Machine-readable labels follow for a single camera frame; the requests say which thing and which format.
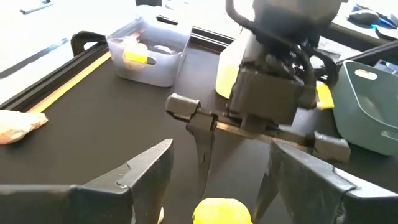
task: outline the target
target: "teal plastic basket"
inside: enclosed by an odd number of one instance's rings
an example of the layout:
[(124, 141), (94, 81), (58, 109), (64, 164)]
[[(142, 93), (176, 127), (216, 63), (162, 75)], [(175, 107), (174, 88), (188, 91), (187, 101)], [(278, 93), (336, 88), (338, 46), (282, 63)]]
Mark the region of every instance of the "teal plastic basket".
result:
[(384, 155), (398, 152), (398, 76), (345, 61), (332, 91), (338, 132)]

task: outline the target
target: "yellow object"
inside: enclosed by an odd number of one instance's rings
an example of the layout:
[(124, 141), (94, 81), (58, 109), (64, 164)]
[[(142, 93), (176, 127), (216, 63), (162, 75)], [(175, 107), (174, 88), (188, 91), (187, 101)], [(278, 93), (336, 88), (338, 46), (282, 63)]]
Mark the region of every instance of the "yellow object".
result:
[(317, 108), (328, 109), (335, 107), (335, 103), (333, 102), (333, 97), (331, 96), (330, 89), (326, 84), (317, 81), (317, 92), (319, 98)]
[(147, 63), (148, 47), (145, 44), (136, 43), (128, 45), (124, 49), (124, 58), (130, 62)]
[(244, 29), (241, 34), (220, 54), (216, 78), (216, 92), (229, 98), (232, 86), (238, 75), (239, 65), (248, 42), (250, 31)]
[(160, 214), (159, 214), (159, 219), (157, 220), (157, 224), (162, 223), (163, 218), (164, 218), (164, 210), (163, 210), (163, 207), (162, 207), (162, 209), (160, 209)]
[(249, 210), (236, 199), (207, 198), (193, 212), (193, 224), (252, 224)]

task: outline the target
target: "gray basket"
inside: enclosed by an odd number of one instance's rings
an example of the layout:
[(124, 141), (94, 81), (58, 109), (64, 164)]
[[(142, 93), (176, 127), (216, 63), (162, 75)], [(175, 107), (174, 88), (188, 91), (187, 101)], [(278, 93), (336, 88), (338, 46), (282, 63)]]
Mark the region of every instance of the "gray basket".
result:
[(398, 77), (345, 61), (332, 92), (338, 132), (347, 141), (392, 155), (398, 151)]
[[(151, 85), (173, 86), (186, 56), (192, 26), (184, 23), (168, 23), (164, 15), (170, 15), (173, 11), (162, 7), (142, 5), (137, 6), (137, 12), (134, 21), (107, 36), (116, 74), (122, 78)], [(148, 47), (147, 64), (136, 62), (127, 64), (123, 61), (126, 48), (123, 42), (132, 38), (132, 35)]]

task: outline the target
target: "yellow edge strip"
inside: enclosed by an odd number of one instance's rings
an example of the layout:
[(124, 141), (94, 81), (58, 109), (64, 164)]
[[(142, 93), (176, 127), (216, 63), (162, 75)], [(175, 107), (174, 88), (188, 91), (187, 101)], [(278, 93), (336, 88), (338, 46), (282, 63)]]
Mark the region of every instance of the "yellow edge strip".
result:
[(30, 113), (41, 113), (45, 109), (47, 109), (51, 104), (53, 104), (57, 99), (59, 99), (62, 95), (64, 95), (68, 90), (74, 87), (77, 83), (82, 81), (85, 77), (87, 77), (91, 72), (93, 72), (96, 68), (98, 68), (102, 63), (107, 61), (111, 57), (110, 52), (106, 52), (99, 59), (93, 62), (91, 65), (87, 66), (83, 69), (79, 74), (75, 75), (65, 84), (63, 84), (60, 88), (49, 94), (42, 101), (33, 106), (28, 112)]

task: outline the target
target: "plastic container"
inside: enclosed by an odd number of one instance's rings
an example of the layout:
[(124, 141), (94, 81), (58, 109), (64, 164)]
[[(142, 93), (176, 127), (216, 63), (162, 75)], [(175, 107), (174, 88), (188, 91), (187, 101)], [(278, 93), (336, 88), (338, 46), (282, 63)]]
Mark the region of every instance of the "plastic container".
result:
[(216, 78), (216, 92), (229, 98), (232, 86), (236, 82), (239, 65), (242, 62), (244, 49), (248, 42), (250, 31), (244, 29), (242, 33), (220, 54)]
[(172, 17), (170, 9), (141, 5), (136, 10), (131, 23), (107, 36), (116, 74), (151, 85), (173, 86), (186, 56), (192, 26), (164, 19)]
[(341, 136), (380, 154), (398, 152), (397, 76), (345, 61), (332, 95)]

